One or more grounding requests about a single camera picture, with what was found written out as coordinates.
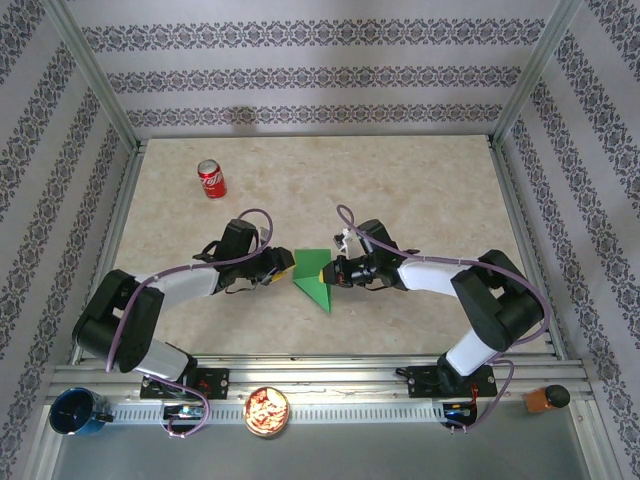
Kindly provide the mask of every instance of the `metal mounting plate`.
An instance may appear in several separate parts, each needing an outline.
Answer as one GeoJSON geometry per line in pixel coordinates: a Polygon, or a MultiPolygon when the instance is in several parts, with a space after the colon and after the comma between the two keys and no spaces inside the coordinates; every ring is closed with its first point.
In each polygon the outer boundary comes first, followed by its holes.
{"type": "Polygon", "coordinates": [[[493,368],[489,365],[480,367],[453,392],[443,391],[435,365],[407,367],[406,372],[409,377],[409,398],[471,397],[473,385],[478,388],[478,397],[495,397],[498,394],[493,368]]]}
{"type": "MultiPolygon", "coordinates": [[[[197,368],[193,384],[204,393],[209,400],[226,400],[229,392],[228,368],[197,368]]],[[[176,400],[181,399],[172,395],[159,382],[144,379],[140,387],[142,400],[176,400]]]]}

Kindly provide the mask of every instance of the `can of food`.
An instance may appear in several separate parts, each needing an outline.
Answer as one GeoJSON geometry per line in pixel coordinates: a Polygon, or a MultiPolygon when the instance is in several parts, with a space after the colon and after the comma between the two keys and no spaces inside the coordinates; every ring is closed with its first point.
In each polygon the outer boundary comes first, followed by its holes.
{"type": "Polygon", "coordinates": [[[244,404],[244,422],[251,433],[271,437],[287,424],[289,411],[289,402],[282,392],[262,387],[249,395],[244,404]]]}
{"type": "Polygon", "coordinates": [[[227,184],[222,175],[222,169],[215,160],[204,160],[198,164],[198,176],[209,198],[222,198],[227,193],[227,184]]]}

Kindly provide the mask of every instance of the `green triangle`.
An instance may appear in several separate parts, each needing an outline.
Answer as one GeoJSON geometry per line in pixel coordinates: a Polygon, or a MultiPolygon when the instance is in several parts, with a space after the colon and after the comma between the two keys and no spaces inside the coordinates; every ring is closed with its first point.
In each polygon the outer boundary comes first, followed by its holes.
{"type": "Polygon", "coordinates": [[[329,249],[305,249],[295,251],[296,266],[293,283],[309,295],[318,305],[331,313],[331,286],[320,281],[320,272],[331,262],[329,249]]]}

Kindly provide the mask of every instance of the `coca-cola can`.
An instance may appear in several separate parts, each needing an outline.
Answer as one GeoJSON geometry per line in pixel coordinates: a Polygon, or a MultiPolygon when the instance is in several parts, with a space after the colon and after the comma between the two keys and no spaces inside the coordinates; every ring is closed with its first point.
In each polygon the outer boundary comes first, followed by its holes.
{"type": "Polygon", "coordinates": [[[227,193],[227,184],[222,176],[222,169],[215,160],[204,160],[198,164],[198,176],[209,198],[221,198],[227,193]]]}

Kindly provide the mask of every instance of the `beige floor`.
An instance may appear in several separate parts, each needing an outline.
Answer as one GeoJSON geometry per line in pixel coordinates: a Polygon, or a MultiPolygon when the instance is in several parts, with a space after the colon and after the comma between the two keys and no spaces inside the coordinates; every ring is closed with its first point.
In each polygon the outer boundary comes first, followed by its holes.
{"type": "MultiPolygon", "coordinates": [[[[498,248],[520,265],[485,139],[475,136],[152,140],[116,267],[184,264],[255,206],[274,218],[274,246],[336,252],[338,203],[358,222],[379,218],[401,248],[455,257],[498,248]],[[222,165],[221,200],[199,184],[206,158],[222,165]]],[[[334,289],[326,314],[289,277],[183,304],[159,320],[156,338],[191,353],[441,353],[468,328],[453,297],[334,289]]],[[[526,350],[546,351],[542,339],[526,350]]]]}

